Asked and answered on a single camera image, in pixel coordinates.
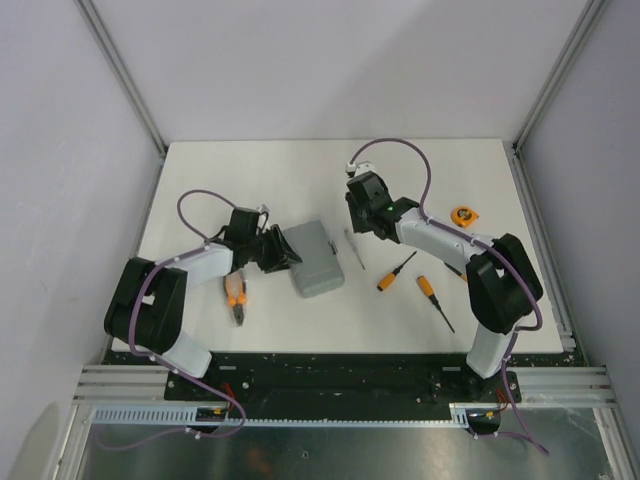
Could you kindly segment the grey plastic tool case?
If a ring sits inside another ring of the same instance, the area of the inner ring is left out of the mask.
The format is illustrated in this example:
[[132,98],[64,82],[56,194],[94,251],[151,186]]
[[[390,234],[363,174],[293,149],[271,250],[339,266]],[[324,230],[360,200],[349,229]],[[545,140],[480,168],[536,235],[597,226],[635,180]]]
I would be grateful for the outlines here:
[[328,293],[344,285],[345,275],[337,250],[319,219],[286,229],[284,237],[302,260],[292,264],[290,271],[292,282],[303,298]]

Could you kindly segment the orange handle pliers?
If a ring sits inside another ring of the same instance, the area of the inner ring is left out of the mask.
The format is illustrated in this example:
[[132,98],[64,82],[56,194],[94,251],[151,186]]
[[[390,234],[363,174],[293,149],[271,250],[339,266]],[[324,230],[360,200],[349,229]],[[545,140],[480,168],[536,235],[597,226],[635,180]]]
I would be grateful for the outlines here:
[[242,327],[246,317],[247,283],[242,270],[223,279],[223,288],[232,318],[237,327]]

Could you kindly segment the orange handle thick screwdriver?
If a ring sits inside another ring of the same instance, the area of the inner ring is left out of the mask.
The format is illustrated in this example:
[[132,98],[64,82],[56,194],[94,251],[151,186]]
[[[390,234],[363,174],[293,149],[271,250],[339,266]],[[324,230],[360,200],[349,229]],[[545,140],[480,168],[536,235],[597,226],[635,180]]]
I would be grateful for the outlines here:
[[395,281],[397,276],[403,270],[407,263],[411,261],[411,259],[417,254],[416,251],[412,252],[402,263],[397,265],[393,270],[387,273],[376,285],[376,289],[379,292],[383,292],[387,290]]

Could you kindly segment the orange handle slim screwdriver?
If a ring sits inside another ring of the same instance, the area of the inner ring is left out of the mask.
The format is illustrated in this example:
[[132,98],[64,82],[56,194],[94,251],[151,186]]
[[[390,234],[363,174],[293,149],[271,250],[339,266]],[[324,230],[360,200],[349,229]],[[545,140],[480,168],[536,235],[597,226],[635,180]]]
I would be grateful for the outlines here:
[[449,328],[449,330],[452,333],[456,333],[453,325],[451,324],[451,322],[449,321],[449,319],[447,318],[446,314],[444,313],[444,311],[442,310],[442,307],[439,303],[439,300],[435,294],[435,291],[433,289],[433,287],[431,286],[430,282],[427,280],[427,278],[423,275],[420,275],[417,277],[416,279],[417,285],[419,286],[421,292],[423,293],[423,295],[430,301],[430,303],[435,307],[435,309],[439,312],[439,314],[441,315],[441,317],[444,319],[447,327]]

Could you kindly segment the orange black utility knife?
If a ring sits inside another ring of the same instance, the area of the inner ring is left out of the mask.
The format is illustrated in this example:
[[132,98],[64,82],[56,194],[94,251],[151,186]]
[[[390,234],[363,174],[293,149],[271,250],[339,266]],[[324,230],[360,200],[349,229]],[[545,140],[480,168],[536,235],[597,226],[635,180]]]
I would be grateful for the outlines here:
[[451,271],[453,272],[457,277],[459,277],[460,279],[462,279],[464,282],[468,283],[468,279],[467,279],[467,275],[463,272],[461,272],[460,270],[454,268],[453,266],[451,266],[450,264],[445,262],[445,266]]

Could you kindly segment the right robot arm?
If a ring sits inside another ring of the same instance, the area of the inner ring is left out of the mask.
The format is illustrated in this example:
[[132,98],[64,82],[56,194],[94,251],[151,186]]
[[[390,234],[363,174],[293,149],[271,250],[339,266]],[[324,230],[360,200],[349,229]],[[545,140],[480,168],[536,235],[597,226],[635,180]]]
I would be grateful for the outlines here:
[[418,202],[393,200],[372,171],[351,174],[345,199],[353,230],[372,233],[426,252],[466,275],[471,311],[479,323],[461,376],[463,393],[484,401],[497,389],[495,374],[506,366],[521,331],[538,331],[543,317],[541,281],[522,242],[470,234],[427,214]]

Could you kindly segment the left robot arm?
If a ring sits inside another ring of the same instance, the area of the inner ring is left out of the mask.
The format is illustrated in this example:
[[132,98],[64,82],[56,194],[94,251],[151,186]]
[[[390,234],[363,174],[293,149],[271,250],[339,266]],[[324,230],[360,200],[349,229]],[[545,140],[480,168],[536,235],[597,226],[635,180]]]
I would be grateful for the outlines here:
[[164,261],[129,259],[105,315],[105,333],[132,353],[186,374],[185,385],[197,398],[214,397],[221,376],[209,368],[211,352],[183,330],[186,296],[249,263],[270,274],[302,262],[280,226],[262,222],[262,216],[235,208],[229,223],[194,250]]

